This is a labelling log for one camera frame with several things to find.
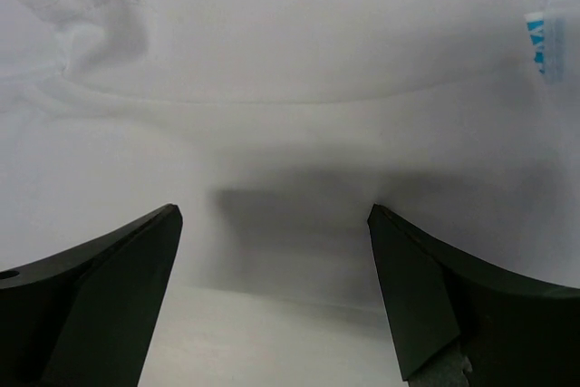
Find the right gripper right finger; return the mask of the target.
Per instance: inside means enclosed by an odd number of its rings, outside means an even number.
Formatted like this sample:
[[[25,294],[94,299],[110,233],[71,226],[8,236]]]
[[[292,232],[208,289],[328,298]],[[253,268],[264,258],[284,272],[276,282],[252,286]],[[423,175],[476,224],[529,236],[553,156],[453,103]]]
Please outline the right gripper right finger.
[[[576,386],[579,292],[494,266],[381,205],[372,254],[410,386]]]

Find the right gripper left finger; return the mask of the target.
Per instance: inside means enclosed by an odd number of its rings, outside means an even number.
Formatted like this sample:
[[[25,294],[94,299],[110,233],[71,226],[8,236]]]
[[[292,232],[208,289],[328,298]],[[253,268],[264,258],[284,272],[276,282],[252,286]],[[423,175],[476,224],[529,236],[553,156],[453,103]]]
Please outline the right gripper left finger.
[[[168,204],[2,271],[2,385],[138,385],[182,225]]]

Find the white t-shirt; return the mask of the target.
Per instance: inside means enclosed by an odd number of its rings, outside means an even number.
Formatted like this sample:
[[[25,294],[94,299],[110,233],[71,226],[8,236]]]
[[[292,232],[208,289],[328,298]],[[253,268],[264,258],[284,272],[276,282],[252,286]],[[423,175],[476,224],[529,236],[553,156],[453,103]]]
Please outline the white t-shirt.
[[[175,278],[378,302],[381,203],[579,284],[579,0],[1,0],[1,263],[163,203]]]

